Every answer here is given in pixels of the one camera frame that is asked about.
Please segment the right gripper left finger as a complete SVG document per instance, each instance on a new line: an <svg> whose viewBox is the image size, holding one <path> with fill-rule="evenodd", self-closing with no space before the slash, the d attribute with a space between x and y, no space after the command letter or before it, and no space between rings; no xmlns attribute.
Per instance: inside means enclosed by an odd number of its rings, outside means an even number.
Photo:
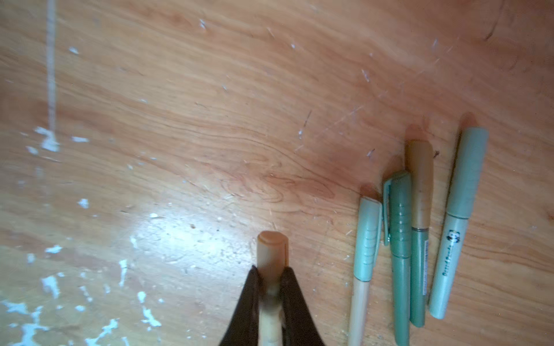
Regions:
<svg viewBox="0 0 554 346"><path fill-rule="evenodd" d="M220 346L258 345L260 296L261 277L258 268L252 266Z"/></svg>

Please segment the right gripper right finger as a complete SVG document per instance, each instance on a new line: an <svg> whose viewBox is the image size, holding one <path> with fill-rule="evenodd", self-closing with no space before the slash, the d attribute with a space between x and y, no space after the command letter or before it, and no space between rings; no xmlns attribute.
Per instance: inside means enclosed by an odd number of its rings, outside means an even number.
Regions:
<svg viewBox="0 0 554 346"><path fill-rule="evenodd" d="M290 267L285 267L281 276L280 298L284 313L283 345L324 346L325 343L317 331L300 284Z"/></svg>

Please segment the beige pen cap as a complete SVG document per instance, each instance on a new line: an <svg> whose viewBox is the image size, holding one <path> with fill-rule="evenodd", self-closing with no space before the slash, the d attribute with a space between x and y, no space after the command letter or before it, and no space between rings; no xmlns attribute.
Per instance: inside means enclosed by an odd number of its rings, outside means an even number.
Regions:
<svg viewBox="0 0 554 346"><path fill-rule="evenodd" d="M264 295L279 295L281 276L288 266L288 237L275 231L259 233L257 238L257 268Z"/></svg>

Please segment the dark green pen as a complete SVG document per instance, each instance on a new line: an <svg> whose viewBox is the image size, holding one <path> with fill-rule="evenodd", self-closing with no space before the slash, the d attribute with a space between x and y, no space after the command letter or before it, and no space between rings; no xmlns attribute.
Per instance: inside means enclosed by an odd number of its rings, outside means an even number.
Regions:
<svg viewBox="0 0 554 346"><path fill-rule="evenodd" d="M428 229L412 228L411 245L411 310L412 325L425 324L428 275Z"/></svg>
<svg viewBox="0 0 554 346"><path fill-rule="evenodd" d="M399 346L410 344L410 292L411 260L392 257L392 292L394 308L395 342Z"/></svg>

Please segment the light green cap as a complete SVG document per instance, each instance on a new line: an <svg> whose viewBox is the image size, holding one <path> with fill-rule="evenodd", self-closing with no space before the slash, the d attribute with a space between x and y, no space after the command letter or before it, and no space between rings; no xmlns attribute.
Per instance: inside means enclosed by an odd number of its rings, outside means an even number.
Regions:
<svg viewBox="0 0 554 346"><path fill-rule="evenodd" d="M379 252L383 207L378 200L362 197L356 230L356 249L353 274L362 282L372 279Z"/></svg>
<svg viewBox="0 0 554 346"><path fill-rule="evenodd" d="M470 127L461 132L447 199L451 216L468 219L473 212L488 139L485 128Z"/></svg>

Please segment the dark green pen cap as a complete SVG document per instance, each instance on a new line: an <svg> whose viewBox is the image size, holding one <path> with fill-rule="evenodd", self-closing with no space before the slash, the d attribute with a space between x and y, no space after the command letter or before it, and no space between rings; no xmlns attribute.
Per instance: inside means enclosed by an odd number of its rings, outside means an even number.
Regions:
<svg viewBox="0 0 554 346"><path fill-rule="evenodd" d="M391 246L392 255L411 257L411 175L402 170L384 183L385 246Z"/></svg>

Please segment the light green pen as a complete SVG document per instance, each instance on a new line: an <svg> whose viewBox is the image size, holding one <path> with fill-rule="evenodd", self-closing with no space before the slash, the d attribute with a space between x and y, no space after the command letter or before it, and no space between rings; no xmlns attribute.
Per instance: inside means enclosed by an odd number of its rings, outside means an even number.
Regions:
<svg viewBox="0 0 554 346"><path fill-rule="evenodd" d="M446 214L429 300L429 311L435 319L446 315L467 226L467 219Z"/></svg>

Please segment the beige pen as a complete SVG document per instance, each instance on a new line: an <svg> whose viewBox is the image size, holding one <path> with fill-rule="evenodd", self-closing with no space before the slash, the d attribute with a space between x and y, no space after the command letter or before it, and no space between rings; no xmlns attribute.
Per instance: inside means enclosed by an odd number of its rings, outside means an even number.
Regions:
<svg viewBox="0 0 554 346"><path fill-rule="evenodd" d="M348 346L360 346L363 343L369 289L369 281L361 281L358 278L354 278L349 318Z"/></svg>
<svg viewBox="0 0 554 346"><path fill-rule="evenodd" d="M282 346L282 303L279 297L265 295L259 303L258 344Z"/></svg>

